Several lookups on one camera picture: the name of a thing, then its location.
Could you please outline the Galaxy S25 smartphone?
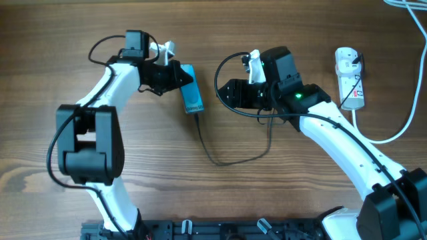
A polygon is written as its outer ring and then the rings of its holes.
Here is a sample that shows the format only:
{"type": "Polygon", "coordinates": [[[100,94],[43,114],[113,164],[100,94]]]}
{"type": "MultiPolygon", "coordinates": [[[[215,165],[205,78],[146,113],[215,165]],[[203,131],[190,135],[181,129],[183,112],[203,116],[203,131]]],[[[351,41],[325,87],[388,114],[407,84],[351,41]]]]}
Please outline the Galaxy S25 smartphone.
{"type": "Polygon", "coordinates": [[[194,114],[204,111],[203,101],[197,84],[195,71],[191,64],[181,64],[181,68],[193,78],[193,82],[184,85],[181,90],[184,109],[187,114],[194,114]]]}

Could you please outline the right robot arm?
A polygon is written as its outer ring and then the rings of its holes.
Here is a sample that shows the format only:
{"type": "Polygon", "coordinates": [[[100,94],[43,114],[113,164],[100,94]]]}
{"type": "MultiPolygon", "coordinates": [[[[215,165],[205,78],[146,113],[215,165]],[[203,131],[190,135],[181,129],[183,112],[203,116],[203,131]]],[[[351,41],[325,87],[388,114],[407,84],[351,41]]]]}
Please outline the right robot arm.
{"type": "Polygon", "coordinates": [[[425,239],[426,173],[407,171],[365,140],[315,84],[303,84],[287,47],[241,53],[248,79],[216,87],[231,111],[280,118],[316,142],[348,176],[362,207],[320,217],[325,239],[425,239]]]}

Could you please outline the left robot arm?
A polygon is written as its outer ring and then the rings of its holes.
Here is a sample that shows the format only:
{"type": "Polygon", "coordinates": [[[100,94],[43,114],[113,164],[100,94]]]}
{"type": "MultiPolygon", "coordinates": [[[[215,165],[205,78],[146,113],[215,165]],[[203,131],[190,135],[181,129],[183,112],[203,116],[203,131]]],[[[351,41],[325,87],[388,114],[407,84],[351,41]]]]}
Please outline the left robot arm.
{"type": "Polygon", "coordinates": [[[149,230],[132,203],[121,173],[125,150],[119,114],[135,93],[161,96],[194,82],[175,60],[175,44],[159,44],[141,30],[123,35],[124,48],[106,62],[97,85],[77,103],[56,112],[56,132],[47,150],[50,178],[66,189],[88,192],[103,217],[96,236],[148,239],[149,230]]]}

